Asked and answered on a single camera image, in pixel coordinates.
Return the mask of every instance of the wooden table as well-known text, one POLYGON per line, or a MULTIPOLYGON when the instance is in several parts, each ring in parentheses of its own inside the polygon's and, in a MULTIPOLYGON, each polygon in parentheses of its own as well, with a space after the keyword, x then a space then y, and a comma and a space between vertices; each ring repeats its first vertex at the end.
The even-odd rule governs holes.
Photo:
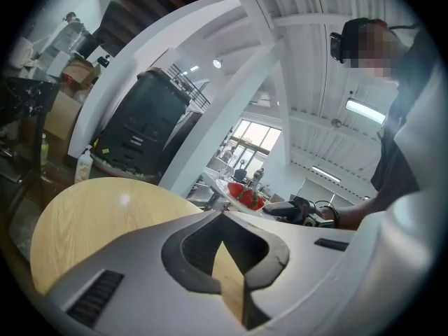
MULTIPOLYGON (((73 185, 38 220, 31 241, 34 285, 46 294, 65 272, 120 235, 200 212, 178 195, 141 181, 98 178, 73 185)), ((224 302, 241 320, 244 280, 223 244, 213 277, 221 281, 224 302)))

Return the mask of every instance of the hand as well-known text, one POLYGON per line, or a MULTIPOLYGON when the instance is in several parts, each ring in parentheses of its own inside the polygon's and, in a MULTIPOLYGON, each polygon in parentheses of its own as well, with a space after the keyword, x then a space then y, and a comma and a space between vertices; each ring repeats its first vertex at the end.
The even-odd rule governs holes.
POLYGON ((316 214, 320 216, 322 219, 325 219, 327 221, 331 221, 335 219, 335 215, 333 214, 333 211, 327 207, 322 207, 317 209, 316 214))

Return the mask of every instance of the window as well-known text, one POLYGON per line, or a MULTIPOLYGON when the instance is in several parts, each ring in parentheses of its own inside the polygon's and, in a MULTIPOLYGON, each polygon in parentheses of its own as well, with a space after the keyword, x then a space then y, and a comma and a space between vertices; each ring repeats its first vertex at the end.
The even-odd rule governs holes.
POLYGON ((275 142, 277 142, 280 133, 280 129, 271 128, 266 134, 265 140, 263 141, 263 143, 261 143, 260 147, 267 149, 268 151, 272 150, 272 147, 274 147, 275 142))
POLYGON ((224 148, 237 147, 229 165, 235 169, 245 169, 247 176, 251 178, 263 166, 280 133, 280 129, 242 120, 224 148))
POLYGON ((267 131, 269 131, 269 127, 258 125, 257 123, 251 123, 242 139, 247 143, 259 146, 266 137, 267 131))
POLYGON ((235 138, 241 138, 245 131, 247 130, 247 127, 249 126, 250 122, 246 120, 242 120, 239 124, 238 128, 235 130, 235 133, 233 134, 233 137, 235 138))

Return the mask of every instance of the fluorescent light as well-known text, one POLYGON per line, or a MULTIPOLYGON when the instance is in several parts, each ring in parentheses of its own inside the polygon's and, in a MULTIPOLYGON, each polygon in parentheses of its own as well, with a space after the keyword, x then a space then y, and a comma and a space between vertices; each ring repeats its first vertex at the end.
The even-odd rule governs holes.
POLYGON ((327 176, 328 178, 331 178, 332 180, 336 182, 340 182, 341 180, 339 178, 336 178, 335 176, 332 176, 330 173, 327 173, 326 171, 323 171, 322 169, 313 166, 312 169, 314 169, 316 172, 323 174, 324 176, 327 176))
POLYGON ((214 60, 213 60, 213 65, 214 65, 217 69, 220 69, 221 66, 223 65, 223 63, 222 63, 219 59, 214 59, 214 60))
POLYGON ((375 122, 378 122, 379 124, 382 124, 384 122, 384 119, 386 116, 374 110, 373 108, 366 106, 362 104, 359 101, 356 101, 355 99, 349 98, 347 100, 347 104, 345 105, 345 108, 349 111, 352 111, 354 113, 358 113, 364 117, 370 118, 371 120, 374 120, 375 122))

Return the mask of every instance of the person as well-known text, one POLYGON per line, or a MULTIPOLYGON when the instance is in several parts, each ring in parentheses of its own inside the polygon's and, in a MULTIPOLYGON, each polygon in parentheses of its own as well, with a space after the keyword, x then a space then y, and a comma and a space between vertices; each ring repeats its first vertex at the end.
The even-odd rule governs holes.
POLYGON ((252 189, 255 190, 255 189, 257 188, 257 186, 258 186, 258 184, 259 184, 261 178, 262 178, 264 175, 265 175, 265 169, 264 169, 264 168, 260 168, 260 169, 257 169, 257 170, 255 171, 255 173, 253 174, 253 177, 252 177, 252 182, 253 182, 253 184, 252 184, 252 189))
POLYGON ((63 20, 67 21, 68 23, 70 23, 70 22, 74 21, 75 19, 76 19, 76 14, 73 11, 71 11, 70 13, 68 13, 66 15, 66 17, 64 17, 63 20))
POLYGON ((225 150, 224 153, 220 156, 220 159, 224 162, 229 164, 230 160, 233 157, 233 153, 235 152, 235 149, 237 149, 237 147, 231 147, 230 150, 225 150))
POLYGON ((427 84, 438 53, 424 30, 407 48, 393 31, 399 28, 413 29, 415 25, 389 28, 382 20, 358 18, 344 25, 342 35, 330 35, 330 53, 339 63, 398 84, 398 96, 380 131, 381 158, 371 180, 377 196, 356 206, 336 210, 326 206, 317 212, 324 219, 334 219, 338 228, 355 230, 367 215, 384 211, 398 198, 419 190, 394 136, 427 84))

